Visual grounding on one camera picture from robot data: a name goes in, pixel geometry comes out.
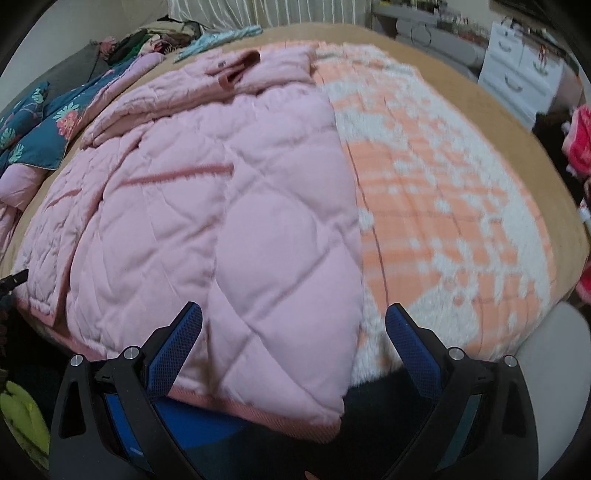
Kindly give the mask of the blue floral pillow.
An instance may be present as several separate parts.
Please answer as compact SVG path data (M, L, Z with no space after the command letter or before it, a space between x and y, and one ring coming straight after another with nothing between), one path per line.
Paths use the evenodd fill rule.
M12 147L42 121L49 86L47 81L39 83L1 117L1 152Z

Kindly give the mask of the pink red towel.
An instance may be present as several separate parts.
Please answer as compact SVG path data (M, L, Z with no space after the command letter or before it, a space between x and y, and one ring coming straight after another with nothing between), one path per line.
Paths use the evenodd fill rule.
M572 116L569 131L565 137L562 151L574 170L584 176L590 176L591 168L591 114L590 106L584 104L577 108Z

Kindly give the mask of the pink quilted jacket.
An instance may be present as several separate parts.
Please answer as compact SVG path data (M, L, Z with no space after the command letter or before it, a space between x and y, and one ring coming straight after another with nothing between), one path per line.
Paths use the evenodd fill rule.
M84 131L14 260L15 300L113 358L188 302L204 327L170 394L318 442L339 432L363 316L356 181L318 47L211 52Z

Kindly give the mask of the orange white plaid blanket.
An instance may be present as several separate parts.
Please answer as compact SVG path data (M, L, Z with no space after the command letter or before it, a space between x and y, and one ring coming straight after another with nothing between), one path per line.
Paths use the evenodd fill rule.
M363 317L352 384L402 364L383 323L392 302L473 357L516 352L555 300L528 189L415 68L372 45L311 48L356 183Z

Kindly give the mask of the blue floral pink quilt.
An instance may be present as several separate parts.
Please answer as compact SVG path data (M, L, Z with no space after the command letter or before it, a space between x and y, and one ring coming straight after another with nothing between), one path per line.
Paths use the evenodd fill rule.
M70 143L119 94L159 65L148 53L122 62L43 106L43 119L1 154L1 251L45 178L56 171Z

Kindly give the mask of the grey dressing table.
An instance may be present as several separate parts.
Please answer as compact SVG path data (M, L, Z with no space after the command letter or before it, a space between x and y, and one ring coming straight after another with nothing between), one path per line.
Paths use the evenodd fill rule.
M489 37L471 25L445 21L436 12L404 4L379 3L372 7L373 29L446 63L477 82Z

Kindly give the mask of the light blue garment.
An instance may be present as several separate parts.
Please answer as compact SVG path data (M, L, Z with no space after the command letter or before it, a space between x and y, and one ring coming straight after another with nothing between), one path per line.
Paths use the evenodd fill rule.
M191 41L188 46L180 51L174 58L174 62L178 63L191 56L204 53L205 51L245 38L256 37L260 34L263 34L263 28L259 25L250 25L238 30L202 34L199 38Z

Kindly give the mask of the white drawer chest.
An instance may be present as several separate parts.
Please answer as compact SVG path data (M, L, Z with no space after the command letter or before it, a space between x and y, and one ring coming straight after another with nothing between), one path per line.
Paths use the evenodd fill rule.
M546 44L495 22L479 86L530 130L539 114L576 107L583 88L573 68Z

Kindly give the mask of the white striped curtain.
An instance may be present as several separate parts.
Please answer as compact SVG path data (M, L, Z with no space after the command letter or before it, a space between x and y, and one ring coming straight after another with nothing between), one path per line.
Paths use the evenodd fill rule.
M198 23L205 32L300 23L370 27L374 1L366 0L185 0L168 1L169 17Z

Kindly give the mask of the pile of clothes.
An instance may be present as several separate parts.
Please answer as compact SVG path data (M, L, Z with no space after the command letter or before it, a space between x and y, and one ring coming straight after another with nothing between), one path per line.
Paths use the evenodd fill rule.
M99 54L108 65L116 65L153 52L167 55L188 46L200 35L197 22L180 22L166 16L141 26L121 40L106 38L99 43Z

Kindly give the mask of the grey headboard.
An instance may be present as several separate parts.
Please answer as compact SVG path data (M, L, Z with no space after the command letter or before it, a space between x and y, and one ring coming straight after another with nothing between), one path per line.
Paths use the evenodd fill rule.
M81 114L86 110L95 111L95 104L100 103L98 98L105 86L115 78L113 71L119 72L119 65L108 65L100 55L99 45L89 43L26 87L2 112L1 125L4 125L9 113L18 111L17 105L22 99L27 101L35 89L45 83L48 87L39 121L52 118L70 104L78 105Z

